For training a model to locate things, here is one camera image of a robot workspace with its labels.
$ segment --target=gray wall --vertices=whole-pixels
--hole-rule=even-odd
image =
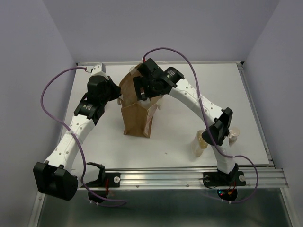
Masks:
[[[176,48],[192,61],[243,61],[278,0],[44,0],[76,62],[138,61]],[[160,61],[180,58],[163,51]]]
[[[303,1],[282,0],[245,72],[270,152],[303,218]]]
[[[27,226],[36,197],[33,167],[55,147],[60,127],[41,110],[46,83],[74,66],[41,0],[0,3],[0,226]],[[54,83],[45,104],[63,118],[73,74]]]

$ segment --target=gray floor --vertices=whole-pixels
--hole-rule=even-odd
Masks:
[[[215,196],[214,190],[207,190]],[[280,189],[259,189],[242,204],[224,204],[201,191],[116,191],[129,203],[121,208],[90,204],[80,190],[71,201],[45,197],[39,227],[288,227]],[[251,190],[240,190],[239,198]]]

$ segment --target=paper bag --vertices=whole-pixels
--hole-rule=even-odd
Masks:
[[[118,104],[122,105],[121,112],[124,121],[124,135],[147,137],[151,136],[152,119],[157,108],[160,109],[162,96],[154,97],[146,101],[138,101],[134,89],[133,78],[141,76],[137,70],[139,65],[132,68],[122,79],[122,96],[118,99]]]

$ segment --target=robotic arm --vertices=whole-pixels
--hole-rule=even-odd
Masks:
[[[41,193],[70,200],[78,186],[81,186],[78,184],[79,178],[71,174],[71,167],[79,150],[71,133],[76,135],[82,144],[103,115],[107,102],[121,95],[121,88],[113,83],[102,68],[101,64],[96,65],[91,72],[87,93],[74,111],[70,123],[71,131],[64,134],[56,149],[44,163],[37,162],[34,167],[36,184]],[[88,164],[101,169],[101,166],[94,163]]]
[[[206,115],[205,120],[210,126],[210,132],[216,145],[224,154],[231,155],[228,141],[228,128],[232,119],[230,108],[224,110],[204,96],[198,97],[193,86],[182,73],[173,67],[163,71],[152,59],[148,59],[138,67],[138,70],[142,76],[133,79],[138,100],[169,94],[184,103],[204,121],[199,105],[201,98]],[[236,180],[239,173],[243,173],[238,171],[234,158],[224,157],[217,151],[207,131],[202,133],[202,138],[211,145],[218,166],[217,173],[204,173],[204,184],[208,187],[230,185]]]

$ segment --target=open cardboard bag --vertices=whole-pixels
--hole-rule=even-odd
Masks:
[[[121,112],[124,121],[124,135],[147,137],[151,136],[152,119],[157,108],[160,109],[160,102],[163,96],[154,97],[146,101],[138,101],[134,89],[133,78],[141,76],[137,70],[139,65],[132,68],[122,79],[122,96],[118,99],[118,104],[122,105]]]

